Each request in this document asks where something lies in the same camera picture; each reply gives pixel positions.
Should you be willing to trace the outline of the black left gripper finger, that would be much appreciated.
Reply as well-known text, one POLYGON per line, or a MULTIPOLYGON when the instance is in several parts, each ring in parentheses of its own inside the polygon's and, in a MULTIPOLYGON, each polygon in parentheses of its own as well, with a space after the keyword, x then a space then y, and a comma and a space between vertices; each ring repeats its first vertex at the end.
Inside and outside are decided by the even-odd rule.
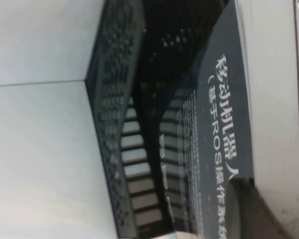
POLYGON ((228 183, 229 239, 299 239, 299 195, 266 190, 264 199, 253 179, 228 183))

